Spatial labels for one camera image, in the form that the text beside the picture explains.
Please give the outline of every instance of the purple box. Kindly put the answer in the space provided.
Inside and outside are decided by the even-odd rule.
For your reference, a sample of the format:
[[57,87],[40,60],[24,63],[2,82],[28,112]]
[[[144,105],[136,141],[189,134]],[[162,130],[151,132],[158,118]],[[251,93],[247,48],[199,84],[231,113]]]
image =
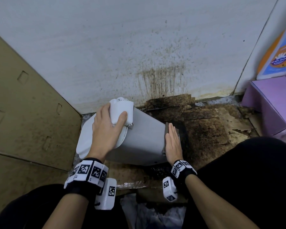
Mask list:
[[286,142],[286,76],[251,81],[241,105],[262,113],[263,135]]

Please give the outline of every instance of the dirt splatter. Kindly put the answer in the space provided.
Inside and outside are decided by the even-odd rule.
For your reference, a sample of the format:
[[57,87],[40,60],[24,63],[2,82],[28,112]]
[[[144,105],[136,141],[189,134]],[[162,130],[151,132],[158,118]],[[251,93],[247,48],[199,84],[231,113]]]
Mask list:
[[137,78],[142,95],[147,93],[149,99],[156,99],[173,96],[177,89],[183,91],[185,86],[183,83],[184,68],[184,65],[176,65],[158,69],[152,68],[138,73]]

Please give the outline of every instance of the wrist strap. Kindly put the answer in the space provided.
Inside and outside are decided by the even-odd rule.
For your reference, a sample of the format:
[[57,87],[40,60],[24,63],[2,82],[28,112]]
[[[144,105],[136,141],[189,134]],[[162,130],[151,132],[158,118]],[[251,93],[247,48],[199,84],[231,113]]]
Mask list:
[[179,183],[184,183],[185,178],[190,175],[194,174],[197,175],[196,170],[186,161],[184,160],[177,160],[175,161],[171,173],[175,178],[177,178]]
[[65,194],[80,194],[94,202],[104,187],[108,167],[96,158],[86,158],[75,166],[65,182]]

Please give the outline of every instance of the product label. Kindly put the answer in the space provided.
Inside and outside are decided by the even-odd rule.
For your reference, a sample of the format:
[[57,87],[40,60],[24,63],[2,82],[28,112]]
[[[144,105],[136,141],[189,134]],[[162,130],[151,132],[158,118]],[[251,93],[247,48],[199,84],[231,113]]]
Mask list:
[[280,48],[264,70],[263,75],[286,72],[286,33],[284,36],[285,38],[280,44]]

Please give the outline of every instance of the black pants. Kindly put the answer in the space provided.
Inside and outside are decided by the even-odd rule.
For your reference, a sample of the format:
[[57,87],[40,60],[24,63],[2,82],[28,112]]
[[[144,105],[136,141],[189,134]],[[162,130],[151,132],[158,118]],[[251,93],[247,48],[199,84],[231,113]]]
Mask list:
[[[248,139],[199,169],[198,177],[260,228],[286,228],[284,142],[266,137]],[[62,195],[62,185],[49,185],[21,196],[1,212],[0,228],[42,228]],[[83,228],[91,227],[94,219],[103,221],[106,227],[127,228],[118,202],[111,211],[96,211],[89,204]],[[183,228],[193,227],[207,228],[189,199]]]

